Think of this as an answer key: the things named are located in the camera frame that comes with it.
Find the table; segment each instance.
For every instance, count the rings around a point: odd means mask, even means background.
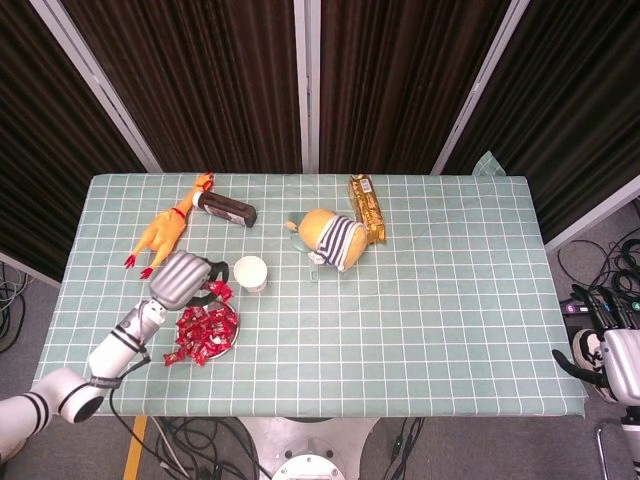
[[[195,174],[100,175],[89,188],[35,381],[60,367],[89,376],[86,359],[142,298],[123,263]],[[581,383],[551,349],[569,353],[531,195],[522,177],[372,176],[388,240],[345,273],[289,241],[288,212],[353,215],[346,175],[217,174],[215,191],[254,205],[247,229],[194,209],[177,249],[233,265],[269,266],[260,295],[232,278],[241,329],[205,367],[167,368],[168,316],[152,363],[123,383],[126,415],[380,417],[584,414]]]

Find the striped shirt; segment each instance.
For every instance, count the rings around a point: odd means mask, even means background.
[[[324,258],[326,263],[343,271],[347,251],[359,225],[361,224],[344,215],[336,215],[324,226],[316,253]]]

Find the yellow line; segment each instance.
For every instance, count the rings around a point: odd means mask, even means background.
[[[136,417],[133,422],[133,433],[138,438],[144,441],[144,431],[147,428],[147,417]],[[136,480],[138,476],[138,465],[140,464],[140,453],[142,452],[142,446],[138,441],[131,437],[131,443],[129,443],[129,454],[127,455],[127,465],[124,467],[124,476],[122,480]]]

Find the metal base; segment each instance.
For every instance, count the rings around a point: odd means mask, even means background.
[[[274,480],[358,480],[360,457],[379,418],[332,418],[308,423],[242,417],[262,466]]]

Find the gold package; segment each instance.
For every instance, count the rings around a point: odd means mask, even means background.
[[[384,242],[384,219],[371,177],[352,176],[349,178],[348,190],[356,218],[367,229],[367,243]]]

